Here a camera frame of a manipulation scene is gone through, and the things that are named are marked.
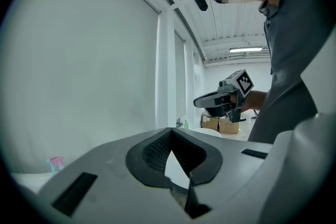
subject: cardboard box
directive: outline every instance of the cardboard box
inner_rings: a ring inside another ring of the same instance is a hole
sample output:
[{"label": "cardboard box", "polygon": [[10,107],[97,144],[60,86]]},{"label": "cardboard box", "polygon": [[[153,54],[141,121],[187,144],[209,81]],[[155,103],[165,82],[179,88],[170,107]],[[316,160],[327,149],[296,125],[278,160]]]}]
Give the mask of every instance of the cardboard box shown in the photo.
[{"label": "cardboard box", "polygon": [[239,131],[239,122],[232,123],[227,118],[219,119],[219,132],[226,134],[237,134]]},{"label": "cardboard box", "polygon": [[218,117],[202,116],[202,128],[218,131]]}]

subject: floor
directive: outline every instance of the floor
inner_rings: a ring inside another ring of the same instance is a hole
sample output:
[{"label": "floor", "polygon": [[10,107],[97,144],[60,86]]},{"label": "floor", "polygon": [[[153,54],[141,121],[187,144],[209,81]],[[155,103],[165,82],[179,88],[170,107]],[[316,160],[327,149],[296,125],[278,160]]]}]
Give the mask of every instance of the floor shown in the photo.
[{"label": "floor", "polygon": [[225,134],[221,133],[223,138],[234,139],[234,140],[242,140],[247,141],[250,136],[251,130],[253,128],[255,119],[251,119],[251,123],[247,124],[245,122],[241,122],[239,125],[238,134]]}]

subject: ceiling light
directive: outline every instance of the ceiling light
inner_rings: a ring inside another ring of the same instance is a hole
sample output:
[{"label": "ceiling light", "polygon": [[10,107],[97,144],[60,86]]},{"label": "ceiling light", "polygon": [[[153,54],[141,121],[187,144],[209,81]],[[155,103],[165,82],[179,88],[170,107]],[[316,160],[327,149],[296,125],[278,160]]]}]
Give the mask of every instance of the ceiling light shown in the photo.
[{"label": "ceiling light", "polygon": [[261,47],[253,47],[253,48],[234,48],[230,49],[230,52],[243,52],[243,51],[261,51]]}]

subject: gray shirt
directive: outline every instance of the gray shirt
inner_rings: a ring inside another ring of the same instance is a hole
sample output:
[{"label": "gray shirt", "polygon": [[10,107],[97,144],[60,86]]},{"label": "gray shirt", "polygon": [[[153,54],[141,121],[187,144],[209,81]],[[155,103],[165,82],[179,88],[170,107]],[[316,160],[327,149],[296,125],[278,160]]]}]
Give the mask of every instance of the gray shirt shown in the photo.
[{"label": "gray shirt", "polygon": [[266,16],[272,85],[248,140],[273,143],[317,112],[300,75],[329,36],[333,19],[323,0],[280,0],[278,7],[266,1],[259,11]]}]

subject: ceiling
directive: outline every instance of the ceiling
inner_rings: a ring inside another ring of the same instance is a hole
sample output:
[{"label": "ceiling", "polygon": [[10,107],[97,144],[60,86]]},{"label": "ceiling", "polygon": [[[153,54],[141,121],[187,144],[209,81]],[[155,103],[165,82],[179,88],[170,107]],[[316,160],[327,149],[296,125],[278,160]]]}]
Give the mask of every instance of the ceiling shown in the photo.
[{"label": "ceiling", "polygon": [[[206,0],[208,10],[200,11],[193,0],[181,3],[189,15],[187,22],[193,24],[202,41],[199,46],[204,54],[206,66],[248,62],[270,61],[264,34],[264,15],[260,14],[260,2],[245,4],[219,4]],[[230,48],[258,46],[265,48],[261,52],[229,53]]]}]

